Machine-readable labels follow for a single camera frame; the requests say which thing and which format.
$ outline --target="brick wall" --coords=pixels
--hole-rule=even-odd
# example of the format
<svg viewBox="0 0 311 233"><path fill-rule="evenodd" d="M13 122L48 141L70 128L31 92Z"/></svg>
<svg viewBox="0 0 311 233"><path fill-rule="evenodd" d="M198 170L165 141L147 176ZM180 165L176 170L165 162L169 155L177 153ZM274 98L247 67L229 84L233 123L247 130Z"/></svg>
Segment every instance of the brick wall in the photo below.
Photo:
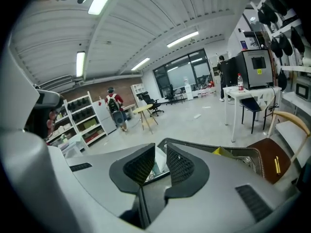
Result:
<svg viewBox="0 0 311 233"><path fill-rule="evenodd" d="M107 93L108 88L113 87L115 88L115 92L122 97L124 101L123 105L127 106L135 103L135 99L131 90L131 85L138 83L142 83L141 78L113 80L102 83L85 85L72 91L63 93L62 95L64 96L65 99L67 99L67 101L70 101L85 96L89 91L93 102L95 102L99 100L99 96L101 96L102 99L104 99L108 95Z"/></svg>

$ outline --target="brown cushion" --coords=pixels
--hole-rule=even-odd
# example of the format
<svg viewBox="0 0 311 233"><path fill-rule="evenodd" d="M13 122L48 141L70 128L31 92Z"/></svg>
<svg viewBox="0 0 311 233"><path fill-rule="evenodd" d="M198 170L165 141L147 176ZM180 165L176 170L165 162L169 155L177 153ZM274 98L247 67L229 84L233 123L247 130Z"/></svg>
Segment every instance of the brown cushion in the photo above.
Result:
<svg viewBox="0 0 311 233"><path fill-rule="evenodd" d="M270 138L265 138L259 142L256 142L248 148L256 148L260 152L262 165L264 168L265 179L270 183L276 183L287 171L291 165L291 160L284 150ZM276 165L274 159L278 157L280 165L280 175L276 173Z"/></svg>

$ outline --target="person in black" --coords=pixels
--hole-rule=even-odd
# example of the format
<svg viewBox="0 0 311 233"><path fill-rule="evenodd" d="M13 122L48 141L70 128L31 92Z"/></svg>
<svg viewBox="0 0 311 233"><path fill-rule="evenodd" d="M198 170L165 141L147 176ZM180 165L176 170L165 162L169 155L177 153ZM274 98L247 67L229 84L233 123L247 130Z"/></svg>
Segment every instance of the person in black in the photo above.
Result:
<svg viewBox="0 0 311 233"><path fill-rule="evenodd" d="M220 75L220 86L221 86L221 93L220 93L220 99L219 99L220 102L224 102L224 87L226 87L226 83L224 81L224 76L223 76L223 72L222 72L222 65L221 65L221 62L224 60L225 60L225 58L222 55L220 55L219 56L219 63L217 65L217 71Z"/></svg>

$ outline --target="black chair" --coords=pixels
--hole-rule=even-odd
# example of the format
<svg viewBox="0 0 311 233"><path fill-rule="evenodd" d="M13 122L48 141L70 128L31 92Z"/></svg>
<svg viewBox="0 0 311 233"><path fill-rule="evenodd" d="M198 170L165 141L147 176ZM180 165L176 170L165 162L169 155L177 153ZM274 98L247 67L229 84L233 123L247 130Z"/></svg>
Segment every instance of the black chair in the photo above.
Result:
<svg viewBox="0 0 311 233"><path fill-rule="evenodd" d="M173 85L170 85L170 94L167 95L165 97L165 99L168 99L169 100L168 103L170 103L170 104L172 104L173 102L176 103L176 101L175 101L175 93L174 93L174 90L173 90Z"/></svg>
<svg viewBox="0 0 311 233"><path fill-rule="evenodd" d="M253 133L256 112L261 111L261 108L259 107L259 105L257 104L254 98L241 99L240 103L243 106L242 124L243 124L243 119L244 119L244 107L248 109L249 111L253 112L253 122L252 122L252 133ZM267 108L264 111L264 121L263 121L262 130L264 130L264 127L266 125L266 118L267 118Z"/></svg>
<svg viewBox="0 0 311 233"><path fill-rule="evenodd" d="M146 102L146 104L152 104L152 107L149 108L149 110L153 110L151 114L156 114L156 116L158 117L159 115L157 114L158 112L164 112L164 111L161 111L161 110L158 110L158 107L161 106L160 103L157 103L157 101L159 99L156 99L156 100L153 100L150 98L150 96L148 95L148 92L144 92L142 94L142 99L144 99L144 101Z"/></svg>

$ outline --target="black microwave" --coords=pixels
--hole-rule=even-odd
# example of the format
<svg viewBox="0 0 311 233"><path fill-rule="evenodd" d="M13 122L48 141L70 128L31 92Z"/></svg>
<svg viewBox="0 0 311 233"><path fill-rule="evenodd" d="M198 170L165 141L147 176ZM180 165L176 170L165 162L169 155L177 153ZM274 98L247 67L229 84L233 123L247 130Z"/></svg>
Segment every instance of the black microwave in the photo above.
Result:
<svg viewBox="0 0 311 233"><path fill-rule="evenodd" d="M295 93L306 101L311 101L311 78L298 77L296 81Z"/></svg>

